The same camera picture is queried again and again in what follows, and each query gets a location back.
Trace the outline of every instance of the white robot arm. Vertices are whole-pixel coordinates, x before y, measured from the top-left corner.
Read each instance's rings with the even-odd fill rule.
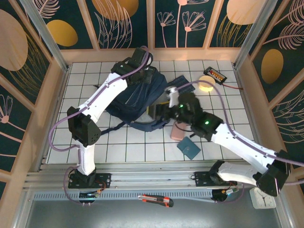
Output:
[[[107,87],[107,89],[97,97],[97,99],[90,105],[90,107],[82,112],[83,115],[89,116],[95,124],[99,120],[106,107],[115,99],[117,95],[119,95],[123,90],[127,88],[127,82],[124,79],[119,79],[111,85],[108,85],[110,81],[113,81],[118,77],[120,77],[120,75],[116,73],[109,74],[108,78],[98,88],[98,90],[86,102],[78,107],[79,110],[86,107],[97,96],[103,87]],[[95,170],[95,143],[92,145],[84,146],[81,141],[76,140],[76,145],[79,145],[80,148],[80,154],[78,155],[78,171],[84,175],[89,175]]]

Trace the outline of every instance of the black cable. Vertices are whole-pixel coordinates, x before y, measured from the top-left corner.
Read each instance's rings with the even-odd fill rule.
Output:
[[[175,123],[175,126],[176,126],[178,129],[180,129],[181,131],[183,131],[183,132],[192,132],[192,131],[189,131],[189,130],[181,129],[176,123]]]
[[[69,173],[68,173],[68,178],[71,178],[71,173],[74,171],[75,169],[72,169]]]

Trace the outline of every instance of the yellow circle pattern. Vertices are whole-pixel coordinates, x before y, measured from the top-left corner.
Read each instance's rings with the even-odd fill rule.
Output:
[[[78,41],[75,29],[63,20],[52,20],[47,24],[47,28],[59,45],[70,47]]]
[[[125,8],[129,14],[129,17],[133,16],[136,13],[139,5],[138,0],[92,0],[92,3],[95,6],[96,10],[103,17],[110,20],[118,19],[119,10],[116,2],[118,2],[122,10]]]
[[[262,79],[268,83],[274,83],[281,75],[284,59],[280,51],[270,49],[266,52],[262,60]]]

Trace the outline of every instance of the leaf pattern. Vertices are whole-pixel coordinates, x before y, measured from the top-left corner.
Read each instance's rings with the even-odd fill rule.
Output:
[[[33,0],[42,18],[50,19],[60,8],[59,0]]]
[[[304,0],[293,0],[287,15],[292,24],[302,24],[304,22]]]
[[[273,111],[285,143],[304,141],[304,91],[287,102],[279,103]]]
[[[110,0],[104,3],[96,1],[102,12],[102,16],[95,13],[99,23],[98,42],[100,48],[122,48],[126,44],[127,48],[132,41],[132,23],[130,16],[125,8],[122,8],[119,2],[116,2],[118,10],[116,11]]]
[[[286,26],[278,38],[280,48],[296,50],[304,41],[304,24]]]

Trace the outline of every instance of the flower drawing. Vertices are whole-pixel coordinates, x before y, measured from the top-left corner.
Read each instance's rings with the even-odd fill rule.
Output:
[[[13,107],[13,98],[11,98],[10,96],[7,96],[6,99],[4,98],[4,96],[1,94],[0,95],[0,124],[10,124],[12,125],[13,127],[21,130],[21,131],[24,131],[24,129],[12,124],[10,122],[10,114],[11,114],[11,110],[12,110],[12,107]],[[6,137],[6,138],[9,138],[11,140],[14,140],[14,141],[17,141],[17,142],[21,142],[20,139],[17,139],[13,136],[10,136],[8,134],[5,134],[3,132],[0,132],[0,135]],[[14,155],[3,155],[3,154],[0,154],[0,156],[14,156]]]
[[[181,14],[181,7],[185,5],[191,5],[191,4],[202,4],[206,3],[209,0],[177,0],[179,4],[179,11],[177,14],[177,25],[176,25],[176,47],[179,47],[179,21],[180,21],[180,14]]]
[[[157,18],[161,24],[162,38],[163,38],[163,42],[164,42],[165,48],[166,48],[167,45],[166,45],[165,34],[163,32],[163,28],[165,26],[170,26],[170,25],[176,24],[176,20],[174,20],[174,16],[172,15],[172,12],[170,12],[170,13],[165,12],[164,14],[162,12],[159,12],[159,13],[157,13]]]
[[[206,28],[206,23],[204,23],[205,20],[204,13],[205,12],[201,12],[201,13],[193,12],[190,17],[189,17],[189,11],[184,12],[182,14],[182,21],[186,31],[185,47],[187,47],[188,32],[198,31]]]

